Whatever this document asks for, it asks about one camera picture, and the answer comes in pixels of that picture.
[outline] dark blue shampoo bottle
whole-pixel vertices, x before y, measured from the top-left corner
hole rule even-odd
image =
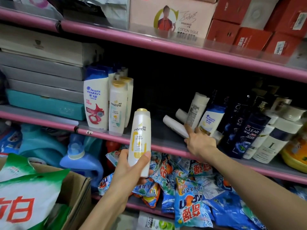
[[[241,159],[270,119],[262,113],[252,113],[240,131],[237,132],[232,141],[232,149],[226,152],[227,155]]]

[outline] printed photo of man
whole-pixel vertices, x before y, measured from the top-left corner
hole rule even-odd
[[[169,19],[169,11],[170,8],[166,5],[163,8],[163,18],[158,21],[158,29],[170,31],[174,27],[173,30],[171,30],[171,32],[174,32],[176,24],[173,24],[172,21]]]

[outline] white box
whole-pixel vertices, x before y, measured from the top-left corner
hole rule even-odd
[[[198,0],[131,0],[130,24],[158,28],[163,38],[163,32],[169,38],[173,33],[206,38],[216,6]]]
[[[75,66],[98,61],[103,49],[94,43],[65,38],[0,24],[2,51],[26,55]]]
[[[251,0],[241,27],[263,30],[278,0]]]

